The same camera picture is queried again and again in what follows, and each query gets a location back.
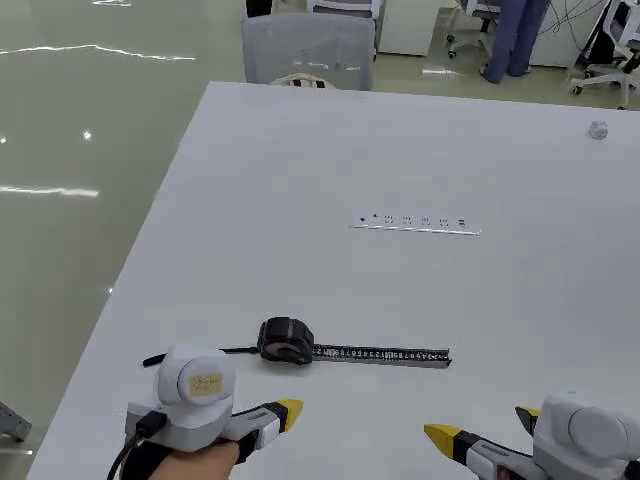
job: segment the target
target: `hand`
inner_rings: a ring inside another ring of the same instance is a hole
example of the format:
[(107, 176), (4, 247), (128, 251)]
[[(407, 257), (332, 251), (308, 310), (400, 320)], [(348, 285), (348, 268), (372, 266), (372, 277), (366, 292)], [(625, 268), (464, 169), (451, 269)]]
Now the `hand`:
[(194, 453), (173, 452), (149, 480), (228, 480), (239, 455), (240, 449), (235, 442), (214, 445)]

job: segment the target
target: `yellow label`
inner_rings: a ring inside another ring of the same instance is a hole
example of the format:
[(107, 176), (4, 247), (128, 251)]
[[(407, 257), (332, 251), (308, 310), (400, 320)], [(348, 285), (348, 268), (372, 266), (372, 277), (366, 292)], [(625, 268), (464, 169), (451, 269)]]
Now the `yellow label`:
[(189, 383), (191, 385), (191, 395), (194, 397), (215, 395), (222, 390), (222, 374), (194, 375), (189, 378)]

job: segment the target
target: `extended measuring tape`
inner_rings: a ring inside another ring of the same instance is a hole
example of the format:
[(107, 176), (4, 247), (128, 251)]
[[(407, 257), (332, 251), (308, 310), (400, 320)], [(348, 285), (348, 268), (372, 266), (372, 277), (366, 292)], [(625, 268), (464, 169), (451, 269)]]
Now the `extended measuring tape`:
[[(223, 348), (226, 353), (259, 353), (274, 362), (305, 365), (312, 361), (370, 363), (405, 367), (447, 368), (451, 364), (449, 349), (356, 347), (313, 343), (313, 333), (304, 322), (289, 317), (270, 318), (260, 327), (256, 347)], [(144, 367), (157, 365), (163, 355), (149, 357)]]

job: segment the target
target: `person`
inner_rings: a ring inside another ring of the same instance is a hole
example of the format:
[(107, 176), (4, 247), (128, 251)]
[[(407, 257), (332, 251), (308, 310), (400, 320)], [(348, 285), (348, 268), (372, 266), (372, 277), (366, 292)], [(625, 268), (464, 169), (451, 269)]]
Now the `person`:
[[(239, 456), (240, 448), (235, 442), (213, 445), (193, 453), (172, 451), (148, 480), (228, 480)], [(133, 472), (120, 473), (122, 479), (133, 480), (134, 477), (137, 475)]]
[(491, 59), (480, 74), (500, 83), (504, 74), (521, 77), (529, 60), (550, 0), (502, 0)]

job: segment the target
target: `blue pants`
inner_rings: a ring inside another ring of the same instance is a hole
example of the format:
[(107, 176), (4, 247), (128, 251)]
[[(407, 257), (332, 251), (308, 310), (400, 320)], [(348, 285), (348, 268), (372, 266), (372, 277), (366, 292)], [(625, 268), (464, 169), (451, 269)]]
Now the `blue pants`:
[(548, 7), (549, 0), (502, 0), (493, 53), (484, 78), (500, 83), (505, 73), (514, 77), (527, 73)]

